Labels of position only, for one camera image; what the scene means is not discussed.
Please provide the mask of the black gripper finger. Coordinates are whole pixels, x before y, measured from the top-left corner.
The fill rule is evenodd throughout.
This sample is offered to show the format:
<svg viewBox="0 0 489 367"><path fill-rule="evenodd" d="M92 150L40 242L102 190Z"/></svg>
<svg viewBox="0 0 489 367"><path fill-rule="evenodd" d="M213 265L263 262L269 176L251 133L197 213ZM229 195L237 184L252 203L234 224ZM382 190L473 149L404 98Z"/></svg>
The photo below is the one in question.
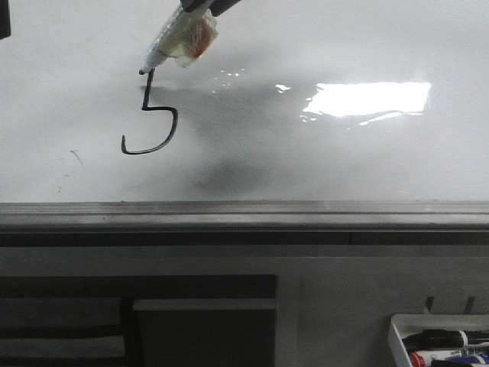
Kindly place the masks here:
<svg viewBox="0 0 489 367"><path fill-rule="evenodd" d="M210 5L211 14L213 17L218 17L239 2L240 0L215 0Z"/></svg>
<svg viewBox="0 0 489 367"><path fill-rule="evenodd" d="M184 11L195 11L200 8L207 9L211 2L210 0L180 0L180 4Z"/></svg>

